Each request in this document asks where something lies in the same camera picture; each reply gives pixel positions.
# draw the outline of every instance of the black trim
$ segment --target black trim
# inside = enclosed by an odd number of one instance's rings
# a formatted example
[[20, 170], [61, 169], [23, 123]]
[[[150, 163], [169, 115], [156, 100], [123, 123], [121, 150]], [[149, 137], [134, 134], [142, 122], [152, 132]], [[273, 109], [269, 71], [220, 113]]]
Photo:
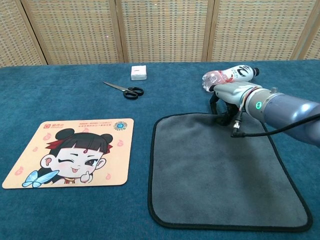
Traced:
[[[148, 178], [148, 210], [152, 218], [161, 226], [166, 228], [173, 228], [173, 229], [195, 229], [195, 230], [233, 230], [233, 231], [268, 231], [268, 232], [305, 232], [309, 230], [313, 224], [313, 218], [310, 209], [308, 208], [305, 200], [303, 199], [302, 195], [299, 193], [296, 185], [294, 184], [293, 180], [289, 176], [289, 173], [282, 162], [278, 150], [274, 141], [272, 140], [271, 136], [267, 136], [274, 153], [286, 175], [288, 178], [293, 190], [295, 191], [296, 195], [298, 196], [299, 200], [302, 203], [302, 206], [305, 210], [307, 215], [307, 222], [305, 225], [297, 226], [297, 227], [280, 227], [280, 226], [243, 226], [243, 225], [213, 225], [213, 224], [185, 224], [185, 223], [170, 223], [162, 221], [157, 214], [155, 213], [153, 203], [152, 203], [152, 180], [153, 180], [153, 171], [154, 171], [154, 143], [155, 143], [155, 136], [156, 136], [156, 129], [157, 125], [163, 119], [167, 119], [173, 116], [181, 116], [181, 115], [189, 115], [189, 114], [209, 114], [203, 112], [190, 112], [190, 113], [182, 113], [182, 114], [173, 114], [169, 116], [164, 116], [160, 118], [153, 126], [152, 132], [152, 140], [151, 140], [151, 151], [150, 151], [150, 165], [149, 165], [149, 178]], [[266, 126], [261, 122], [263, 129], [268, 132]]]

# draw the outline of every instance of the black scissors handle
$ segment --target black scissors handle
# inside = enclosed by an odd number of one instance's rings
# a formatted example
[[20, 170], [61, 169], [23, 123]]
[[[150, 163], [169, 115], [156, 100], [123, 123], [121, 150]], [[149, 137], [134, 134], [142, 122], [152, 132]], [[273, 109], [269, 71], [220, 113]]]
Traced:
[[134, 99], [137, 99], [138, 96], [142, 96], [144, 93], [145, 92], [142, 88], [133, 86], [133, 87], [128, 87], [127, 90], [123, 91], [123, 96], [126, 99], [134, 100]]

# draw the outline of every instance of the hair bun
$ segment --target hair bun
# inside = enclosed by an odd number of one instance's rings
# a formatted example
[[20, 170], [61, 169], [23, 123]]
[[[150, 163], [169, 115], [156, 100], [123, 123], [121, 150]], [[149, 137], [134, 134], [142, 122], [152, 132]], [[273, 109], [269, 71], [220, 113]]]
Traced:
[[107, 144], [111, 143], [114, 139], [110, 134], [102, 134], [101, 137], [103, 137]]
[[56, 133], [55, 139], [57, 140], [66, 139], [67, 137], [70, 137], [74, 133], [75, 133], [75, 130], [73, 130], [72, 128], [62, 129], [61, 131], [58, 131]]

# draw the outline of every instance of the hand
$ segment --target hand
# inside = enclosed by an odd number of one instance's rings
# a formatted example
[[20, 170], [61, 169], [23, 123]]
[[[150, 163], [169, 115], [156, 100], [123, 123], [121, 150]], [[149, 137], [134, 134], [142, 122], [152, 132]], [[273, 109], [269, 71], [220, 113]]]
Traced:
[[89, 171], [86, 171], [86, 173], [80, 177], [80, 181], [87, 184], [90, 183], [92, 179], [93, 177], [89, 174]]

